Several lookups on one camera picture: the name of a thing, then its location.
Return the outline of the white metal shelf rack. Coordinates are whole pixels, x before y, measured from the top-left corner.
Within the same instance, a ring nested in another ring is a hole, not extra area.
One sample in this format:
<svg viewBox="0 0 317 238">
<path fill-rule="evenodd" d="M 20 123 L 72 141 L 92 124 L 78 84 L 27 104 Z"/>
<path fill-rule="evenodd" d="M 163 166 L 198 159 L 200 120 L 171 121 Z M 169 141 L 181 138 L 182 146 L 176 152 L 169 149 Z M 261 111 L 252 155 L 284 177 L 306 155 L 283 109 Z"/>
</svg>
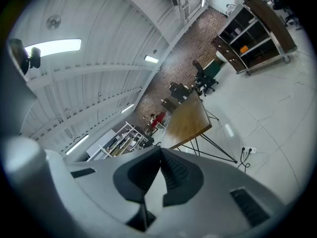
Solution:
<svg viewBox="0 0 317 238">
<path fill-rule="evenodd" d="M 98 150 L 89 155 L 86 162 L 103 160 L 130 153 L 142 148 L 141 144 L 148 142 L 146 135 L 125 122 L 125 125 L 114 134 L 105 144 L 99 144 Z"/>
</svg>

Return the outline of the dark wooden shelf unit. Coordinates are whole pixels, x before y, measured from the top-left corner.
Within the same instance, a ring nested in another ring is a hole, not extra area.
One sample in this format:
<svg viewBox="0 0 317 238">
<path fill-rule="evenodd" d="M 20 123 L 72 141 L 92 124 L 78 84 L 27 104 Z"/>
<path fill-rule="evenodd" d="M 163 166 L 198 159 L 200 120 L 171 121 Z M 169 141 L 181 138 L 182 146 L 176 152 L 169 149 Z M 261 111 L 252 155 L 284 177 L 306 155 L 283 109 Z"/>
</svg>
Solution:
<svg viewBox="0 0 317 238">
<path fill-rule="evenodd" d="M 289 63 L 297 50 L 286 26 L 263 0 L 244 0 L 235 6 L 211 43 L 237 74 L 250 74 L 278 59 Z M 249 50 L 241 54 L 244 45 Z"/>
</svg>

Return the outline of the round ceiling fan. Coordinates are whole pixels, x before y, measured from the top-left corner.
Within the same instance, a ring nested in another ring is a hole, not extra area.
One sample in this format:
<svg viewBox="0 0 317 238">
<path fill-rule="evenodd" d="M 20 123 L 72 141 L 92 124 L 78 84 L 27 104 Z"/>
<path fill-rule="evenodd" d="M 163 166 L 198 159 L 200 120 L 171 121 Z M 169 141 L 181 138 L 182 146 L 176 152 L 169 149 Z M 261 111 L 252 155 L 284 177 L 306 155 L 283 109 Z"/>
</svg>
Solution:
<svg viewBox="0 0 317 238">
<path fill-rule="evenodd" d="M 57 14 L 50 16 L 46 21 L 46 27 L 48 30 L 56 30 L 61 24 L 61 17 Z"/>
</svg>

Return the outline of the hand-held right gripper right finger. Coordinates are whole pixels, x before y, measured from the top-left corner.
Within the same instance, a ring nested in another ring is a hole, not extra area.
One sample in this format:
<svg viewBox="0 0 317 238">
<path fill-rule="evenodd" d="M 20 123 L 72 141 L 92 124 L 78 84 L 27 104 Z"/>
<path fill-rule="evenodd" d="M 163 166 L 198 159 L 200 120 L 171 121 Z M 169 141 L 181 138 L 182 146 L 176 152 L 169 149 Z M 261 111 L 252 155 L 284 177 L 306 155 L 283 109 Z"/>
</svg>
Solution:
<svg viewBox="0 0 317 238">
<path fill-rule="evenodd" d="M 204 175 L 198 165 L 167 149 L 161 149 L 160 169 L 167 188 L 163 196 L 164 207 L 187 203 L 204 184 Z"/>
</svg>

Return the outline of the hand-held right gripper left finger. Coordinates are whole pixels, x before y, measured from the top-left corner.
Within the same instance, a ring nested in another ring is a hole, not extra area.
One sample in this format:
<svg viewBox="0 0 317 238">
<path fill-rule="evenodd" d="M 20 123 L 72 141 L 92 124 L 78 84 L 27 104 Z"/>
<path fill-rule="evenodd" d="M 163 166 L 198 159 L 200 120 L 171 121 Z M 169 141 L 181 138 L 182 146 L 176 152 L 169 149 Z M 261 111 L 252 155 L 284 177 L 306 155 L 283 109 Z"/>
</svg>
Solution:
<svg viewBox="0 0 317 238">
<path fill-rule="evenodd" d="M 159 146 L 148 147 L 140 156 L 121 165 L 113 174 L 117 191 L 126 200 L 144 203 L 145 195 L 160 170 Z"/>
</svg>

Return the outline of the red table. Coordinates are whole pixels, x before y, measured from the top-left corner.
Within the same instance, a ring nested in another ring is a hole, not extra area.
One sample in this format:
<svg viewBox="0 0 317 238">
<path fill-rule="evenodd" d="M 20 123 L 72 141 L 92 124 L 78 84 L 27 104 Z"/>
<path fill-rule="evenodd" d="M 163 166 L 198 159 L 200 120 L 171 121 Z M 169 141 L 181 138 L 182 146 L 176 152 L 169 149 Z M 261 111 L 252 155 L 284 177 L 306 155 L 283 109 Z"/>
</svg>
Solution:
<svg viewBox="0 0 317 238">
<path fill-rule="evenodd" d="M 157 125 L 158 123 L 162 123 L 162 121 L 163 121 L 163 119 L 164 119 L 164 117 L 165 117 L 165 112 L 161 112 L 161 113 L 159 113 L 159 114 L 156 115 L 156 116 L 157 116 L 157 118 L 156 118 L 155 121 L 151 124 L 151 127 L 152 127 L 152 128 L 156 127 L 156 125 Z"/>
</svg>

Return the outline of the black office chair with headrest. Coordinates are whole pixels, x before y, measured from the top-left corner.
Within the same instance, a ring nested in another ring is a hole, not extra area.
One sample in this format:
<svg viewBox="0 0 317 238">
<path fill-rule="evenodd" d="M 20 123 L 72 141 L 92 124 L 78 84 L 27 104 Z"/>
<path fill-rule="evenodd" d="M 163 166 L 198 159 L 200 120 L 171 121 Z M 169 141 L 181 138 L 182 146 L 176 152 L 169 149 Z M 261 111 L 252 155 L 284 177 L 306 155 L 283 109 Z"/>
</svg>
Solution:
<svg viewBox="0 0 317 238">
<path fill-rule="evenodd" d="M 204 74 L 204 67 L 197 61 L 193 60 L 192 62 L 193 66 L 197 70 L 197 73 L 195 75 L 195 85 L 197 89 L 199 89 L 202 94 L 206 97 L 207 93 L 212 90 L 213 92 L 215 89 L 213 86 L 216 84 L 218 85 L 219 82 L 217 81 L 216 77 L 214 79 L 210 79 Z"/>
</svg>

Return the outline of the wooden table with black legs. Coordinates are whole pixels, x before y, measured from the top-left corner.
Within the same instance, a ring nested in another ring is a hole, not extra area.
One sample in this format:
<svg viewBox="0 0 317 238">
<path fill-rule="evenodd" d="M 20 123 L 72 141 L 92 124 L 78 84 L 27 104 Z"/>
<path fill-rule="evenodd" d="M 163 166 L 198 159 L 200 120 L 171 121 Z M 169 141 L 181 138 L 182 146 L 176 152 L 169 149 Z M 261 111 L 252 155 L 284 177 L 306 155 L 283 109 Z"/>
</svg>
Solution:
<svg viewBox="0 0 317 238">
<path fill-rule="evenodd" d="M 211 120 L 219 121 L 219 118 L 206 110 L 203 101 L 196 92 L 180 104 L 173 112 L 160 146 L 166 149 L 177 149 L 181 147 L 194 151 L 196 156 L 206 155 L 223 161 L 237 163 L 235 157 L 229 155 L 219 145 L 207 137 L 206 132 L 212 128 Z M 225 157 L 202 151 L 199 148 L 198 138 L 203 139 L 211 145 L 212 149 L 220 151 Z"/>
</svg>

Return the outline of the black cabinet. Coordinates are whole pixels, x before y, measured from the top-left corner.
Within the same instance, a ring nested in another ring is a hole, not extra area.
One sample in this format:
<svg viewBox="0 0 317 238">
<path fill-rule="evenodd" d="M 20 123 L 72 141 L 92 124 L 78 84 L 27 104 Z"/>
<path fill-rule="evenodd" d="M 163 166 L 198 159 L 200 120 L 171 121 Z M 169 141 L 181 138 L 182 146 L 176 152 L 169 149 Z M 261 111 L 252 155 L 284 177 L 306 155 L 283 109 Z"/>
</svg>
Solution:
<svg viewBox="0 0 317 238">
<path fill-rule="evenodd" d="M 176 110 L 177 106 L 173 104 L 168 98 L 161 99 L 161 105 L 171 114 Z"/>
</svg>

